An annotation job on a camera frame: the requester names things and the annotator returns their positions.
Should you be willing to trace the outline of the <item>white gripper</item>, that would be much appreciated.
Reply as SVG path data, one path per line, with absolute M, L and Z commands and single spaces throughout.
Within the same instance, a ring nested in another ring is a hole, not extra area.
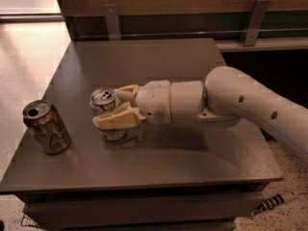
M 144 86 L 129 85 L 115 89 L 121 105 L 110 113 L 97 115 L 92 119 L 101 130 L 137 127 L 143 120 L 151 124 L 169 124 L 170 81 L 151 81 Z

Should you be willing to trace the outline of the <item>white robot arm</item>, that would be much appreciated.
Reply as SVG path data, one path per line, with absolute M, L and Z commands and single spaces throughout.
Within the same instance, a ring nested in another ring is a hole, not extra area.
M 90 95 L 92 122 L 114 141 L 114 131 L 142 122 L 235 125 L 244 118 L 303 161 L 308 160 L 308 109 L 230 66 L 211 70 L 204 81 L 155 80 L 143 86 L 98 89 Z

